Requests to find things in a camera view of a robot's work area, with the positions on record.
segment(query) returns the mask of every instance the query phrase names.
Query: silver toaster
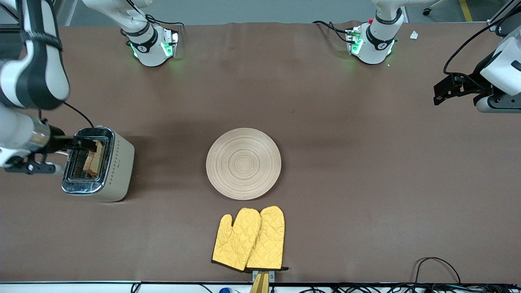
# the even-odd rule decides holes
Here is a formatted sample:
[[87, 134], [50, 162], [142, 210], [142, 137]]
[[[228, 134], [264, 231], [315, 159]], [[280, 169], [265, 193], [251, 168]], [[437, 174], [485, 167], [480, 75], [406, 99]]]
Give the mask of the silver toaster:
[[100, 202], [122, 200], [127, 194], [134, 146], [113, 130], [105, 127], [84, 128], [76, 137], [97, 141], [103, 146], [96, 174], [84, 170], [89, 151], [69, 152], [61, 188], [72, 196], [88, 197]]

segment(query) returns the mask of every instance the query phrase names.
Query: green led light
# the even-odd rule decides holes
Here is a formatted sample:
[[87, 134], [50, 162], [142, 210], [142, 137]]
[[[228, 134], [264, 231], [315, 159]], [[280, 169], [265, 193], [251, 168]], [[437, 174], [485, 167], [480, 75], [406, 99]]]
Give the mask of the green led light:
[[389, 50], [387, 51], [387, 55], [391, 54], [392, 45], [394, 45], [394, 41], [392, 41], [391, 44], [389, 45]]
[[134, 51], [134, 57], [138, 58], [138, 54], [136, 53], [136, 51], [135, 51], [134, 46], [132, 45], [132, 43], [130, 43], [130, 47], [132, 48], [132, 51]]
[[167, 57], [172, 56], [172, 46], [170, 46], [169, 44], [164, 44], [164, 43], [161, 43], [161, 45], [163, 47], [163, 51], [165, 51], [165, 55]]
[[358, 39], [358, 41], [356, 42], [356, 44], [353, 45], [352, 53], [355, 55], [358, 54], [360, 52], [360, 48], [362, 48], [363, 44], [364, 44], [364, 40], [362, 40], [362, 37], [360, 37]]

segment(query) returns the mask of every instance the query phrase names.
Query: black strap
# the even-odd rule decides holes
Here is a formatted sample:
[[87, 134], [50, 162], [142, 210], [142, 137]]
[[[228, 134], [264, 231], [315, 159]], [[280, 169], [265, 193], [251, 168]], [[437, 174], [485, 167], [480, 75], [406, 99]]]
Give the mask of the black strap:
[[521, 71], [521, 63], [519, 63], [519, 61], [514, 60], [510, 65], [512, 65], [512, 67], [514, 67], [515, 69]]
[[148, 21], [148, 22], [146, 23], [145, 27], [144, 27], [142, 30], [140, 30], [140, 31], [137, 31], [137, 32], [128, 32], [128, 31], [124, 31], [124, 32], [125, 32], [125, 34], [126, 34], [127, 36], [140, 36], [140, 35], [145, 34], [146, 31], [147, 31], [149, 28], [150, 28], [150, 21]]
[[387, 49], [387, 47], [394, 41], [394, 38], [396, 38], [396, 35], [395, 35], [392, 39], [385, 40], [385, 41], [380, 40], [379, 38], [375, 37], [371, 33], [371, 25], [369, 25], [367, 27], [367, 30], [365, 33], [367, 35], [367, 40], [369, 41], [369, 43], [373, 44], [375, 46], [375, 49], [378, 51]]
[[398, 8], [398, 10], [396, 10], [396, 17], [393, 20], [381, 19], [378, 17], [378, 14], [376, 14], [375, 19], [377, 22], [383, 23], [384, 25], [393, 25], [400, 19], [401, 16], [402, 16], [402, 8], [400, 7], [400, 8]]
[[138, 50], [139, 52], [141, 53], [148, 53], [150, 52], [150, 48], [155, 45], [155, 43], [157, 42], [157, 38], [158, 38], [158, 33], [157, 31], [154, 29], [154, 34], [152, 35], [152, 37], [144, 42], [144, 43], [134, 43], [134, 42], [130, 42], [132, 44], [132, 46], [134, 47], [134, 49]]
[[60, 39], [48, 33], [20, 30], [20, 36], [22, 37], [22, 42], [30, 40], [33, 42], [44, 43], [57, 48], [60, 52], [63, 51]]

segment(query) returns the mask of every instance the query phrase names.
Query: yellow floor tape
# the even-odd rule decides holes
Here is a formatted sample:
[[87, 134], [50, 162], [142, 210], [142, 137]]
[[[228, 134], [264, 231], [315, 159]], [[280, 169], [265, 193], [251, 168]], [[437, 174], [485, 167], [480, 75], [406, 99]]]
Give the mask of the yellow floor tape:
[[472, 16], [470, 15], [470, 10], [468, 10], [468, 5], [466, 0], [460, 0], [461, 10], [463, 11], [463, 16], [465, 17], [465, 21], [472, 21]]

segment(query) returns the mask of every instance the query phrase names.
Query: yellow oven mitt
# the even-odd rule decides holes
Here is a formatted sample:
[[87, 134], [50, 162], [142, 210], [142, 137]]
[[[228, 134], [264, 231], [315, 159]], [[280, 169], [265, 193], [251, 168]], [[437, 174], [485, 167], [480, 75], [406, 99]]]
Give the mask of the yellow oven mitt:
[[287, 270], [282, 268], [284, 247], [284, 214], [278, 206], [270, 206], [260, 212], [260, 231], [246, 267], [249, 270]]
[[257, 210], [242, 208], [235, 223], [231, 215], [221, 218], [215, 239], [212, 262], [244, 271], [261, 226]]

